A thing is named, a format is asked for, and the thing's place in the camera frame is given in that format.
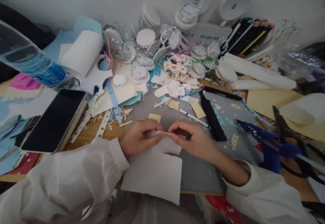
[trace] phone screen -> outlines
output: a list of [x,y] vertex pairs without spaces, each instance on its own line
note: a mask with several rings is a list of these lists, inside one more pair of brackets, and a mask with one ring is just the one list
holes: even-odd
[[22,145],[21,150],[54,152],[84,96],[84,91],[60,90]]

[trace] white sleeve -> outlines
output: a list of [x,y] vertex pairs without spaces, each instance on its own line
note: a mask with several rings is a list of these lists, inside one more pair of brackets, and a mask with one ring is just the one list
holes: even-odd
[[281,175],[246,161],[236,162],[251,174],[248,183],[242,187],[223,178],[227,185],[226,199],[239,212],[258,223],[317,223],[302,206],[299,192],[286,184]]
[[128,167],[117,138],[56,153],[0,195],[0,222],[79,223],[84,208],[107,201]]

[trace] person's right hand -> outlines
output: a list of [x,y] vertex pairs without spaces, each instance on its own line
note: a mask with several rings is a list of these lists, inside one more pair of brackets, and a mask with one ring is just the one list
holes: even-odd
[[[178,134],[182,134],[179,129],[190,133],[192,135],[191,139],[186,140],[179,137]],[[219,149],[204,132],[204,129],[196,122],[177,120],[170,126],[168,136],[188,153],[212,164],[216,161],[218,153],[220,153]]]

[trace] gray cutting mat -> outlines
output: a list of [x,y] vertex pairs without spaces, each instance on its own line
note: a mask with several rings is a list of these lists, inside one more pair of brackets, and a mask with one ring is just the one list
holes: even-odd
[[[162,107],[154,108],[153,106],[155,102],[160,103],[160,98],[157,98],[153,93],[154,90],[155,89],[151,88],[150,91],[144,95],[145,102],[141,100],[140,102],[131,106],[133,111],[127,117],[127,121],[133,120],[133,122],[136,122],[137,120],[148,118],[150,113],[161,115],[160,123],[167,131],[170,125],[172,125],[176,119],[189,120],[187,116],[179,111],[169,108],[168,106],[166,107],[163,105]],[[199,98],[198,93],[191,96]],[[209,130],[206,130],[214,144],[233,159],[242,159],[250,164],[258,165],[263,160],[263,155],[253,147],[253,145],[257,144],[257,141],[251,135],[241,132],[225,121],[225,118],[227,117],[232,121],[239,119],[241,121],[255,124],[255,119],[250,111],[246,109],[242,102],[238,102],[236,100],[228,99],[209,92],[205,93],[205,97],[209,100],[215,99],[214,103],[217,103],[222,107],[218,111],[226,124],[226,126],[222,128],[228,139],[227,142],[216,142],[213,140]],[[183,109],[195,116],[195,112],[190,107],[188,102],[182,101],[179,98],[172,99],[180,102],[179,109]],[[231,104],[239,105],[241,110],[232,107]],[[126,130],[128,130],[131,125],[132,124],[126,125]],[[239,136],[235,151],[233,151],[230,146],[230,139],[233,133]],[[181,151],[179,157],[183,160],[180,187],[182,191],[201,192],[206,194],[225,194],[225,184],[221,179],[220,172],[213,165],[190,155],[185,150]]]

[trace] white protective suit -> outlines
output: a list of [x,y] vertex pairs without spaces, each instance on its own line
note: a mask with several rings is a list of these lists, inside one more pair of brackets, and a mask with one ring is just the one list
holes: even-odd
[[[246,185],[225,181],[227,200],[239,212],[258,223],[317,223],[282,176],[246,166],[251,173]],[[180,206],[148,195],[123,200],[128,204],[110,211],[111,193],[128,167],[117,138],[54,154],[0,196],[0,223],[79,223],[92,202],[91,214],[81,223],[198,223]]]

